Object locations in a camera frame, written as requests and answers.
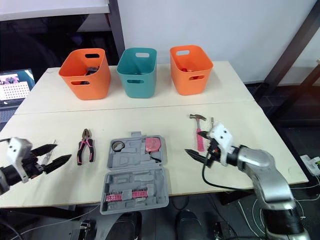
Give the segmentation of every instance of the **teal bin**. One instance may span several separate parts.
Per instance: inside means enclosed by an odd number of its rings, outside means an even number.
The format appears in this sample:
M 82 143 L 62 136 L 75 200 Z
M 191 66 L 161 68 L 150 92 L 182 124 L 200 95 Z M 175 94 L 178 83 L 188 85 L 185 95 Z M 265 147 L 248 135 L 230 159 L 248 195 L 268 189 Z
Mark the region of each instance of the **teal bin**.
M 130 98 L 150 98 L 156 89 L 157 51 L 144 47 L 128 48 L 123 52 L 116 71 Z

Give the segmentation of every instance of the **bin handle hole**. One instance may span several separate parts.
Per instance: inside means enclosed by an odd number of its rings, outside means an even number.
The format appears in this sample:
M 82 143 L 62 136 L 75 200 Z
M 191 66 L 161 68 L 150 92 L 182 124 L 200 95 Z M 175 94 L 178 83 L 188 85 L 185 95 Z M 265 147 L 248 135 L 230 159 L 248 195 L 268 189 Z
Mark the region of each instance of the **bin handle hole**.
M 200 75 L 200 76 L 191 76 L 189 77 L 189 80 L 200 80 L 200 79 L 204 79 L 205 76 L 204 75 Z
M 129 84 L 143 84 L 145 81 L 139 79 L 128 79 L 127 82 Z
M 89 85 L 90 82 L 88 82 L 88 81 L 72 81 L 71 84 L 72 85 Z
M 150 54 L 147 52 L 136 52 L 135 56 L 137 58 L 148 58 L 148 57 L 150 57 Z
M 87 59 L 98 59 L 100 55 L 98 53 L 87 53 L 84 55 Z
M 182 51 L 177 51 L 177 52 L 176 52 L 176 55 L 177 55 L 177 56 L 188 55 L 188 54 L 190 54 L 190 51 L 189 51 L 189 50 L 182 50 Z

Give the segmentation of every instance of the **pink hammer handle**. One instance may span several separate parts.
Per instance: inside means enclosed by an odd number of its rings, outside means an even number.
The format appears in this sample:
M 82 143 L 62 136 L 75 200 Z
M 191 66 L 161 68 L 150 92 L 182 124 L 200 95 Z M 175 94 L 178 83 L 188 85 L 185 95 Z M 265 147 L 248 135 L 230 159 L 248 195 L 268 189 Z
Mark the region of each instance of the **pink hammer handle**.
M 201 132 L 200 128 L 196 129 L 196 143 L 198 144 L 198 151 L 199 152 L 204 152 L 205 147 L 204 147 L 204 140 L 202 136 L 200 136 L 198 133 Z

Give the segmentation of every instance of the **plastic bin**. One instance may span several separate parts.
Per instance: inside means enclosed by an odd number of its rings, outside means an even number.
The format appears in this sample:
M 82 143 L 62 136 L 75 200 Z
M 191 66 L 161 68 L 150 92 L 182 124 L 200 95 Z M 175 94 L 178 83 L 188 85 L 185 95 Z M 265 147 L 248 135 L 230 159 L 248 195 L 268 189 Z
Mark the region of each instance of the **plastic bin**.
M 214 64 L 199 46 L 175 46 L 170 49 L 171 78 L 181 95 L 202 93 L 213 67 Z
M 153 48 L 126 49 L 116 69 L 125 93 L 130 98 L 150 98 L 157 79 L 157 51 Z
M 86 75 L 90 67 L 98 70 Z M 79 99 L 103 99 L 111 79 L 105 50 L 85 48 L 71 52 L 62 64 L 59 75 Z

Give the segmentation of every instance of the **pliers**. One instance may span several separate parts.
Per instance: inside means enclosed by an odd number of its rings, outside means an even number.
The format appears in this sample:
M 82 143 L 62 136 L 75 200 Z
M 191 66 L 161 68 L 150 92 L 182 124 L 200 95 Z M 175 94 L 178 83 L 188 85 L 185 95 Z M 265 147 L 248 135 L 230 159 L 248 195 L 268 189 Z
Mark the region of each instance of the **pliers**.
M 89 162 L 92 163 L 95 156 L 94 141 L 91 139 L 90 132 L 87 128 L 83 130 L 82 140 L 79 142 L 79 149 L 76 155 L 77 164 L 79 166 L 82 165 L 82 152 L 86 145 L 88 145 L 90 150 Z

